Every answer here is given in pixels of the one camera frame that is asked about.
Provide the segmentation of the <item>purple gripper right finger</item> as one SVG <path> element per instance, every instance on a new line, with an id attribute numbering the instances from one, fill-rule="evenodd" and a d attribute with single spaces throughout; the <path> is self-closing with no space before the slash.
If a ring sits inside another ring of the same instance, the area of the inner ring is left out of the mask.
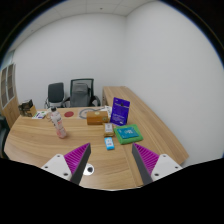
<path id="1" fill-rule="evenodd" d="M 182 169 L 182 167 L 167 154 L 158 155 L 137 143 L 132 144 L 132 154 L 144 185 Z"/>

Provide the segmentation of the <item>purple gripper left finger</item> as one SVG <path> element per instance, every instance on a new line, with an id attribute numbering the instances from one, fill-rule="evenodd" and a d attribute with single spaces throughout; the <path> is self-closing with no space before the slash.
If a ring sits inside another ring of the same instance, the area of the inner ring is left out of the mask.
<path id="1" fill-rule="evenodd" d="M 91 154 L 89 143 L 73 149 L 69 153 L 56 154 L 42 169 L 78 185 Z"/>

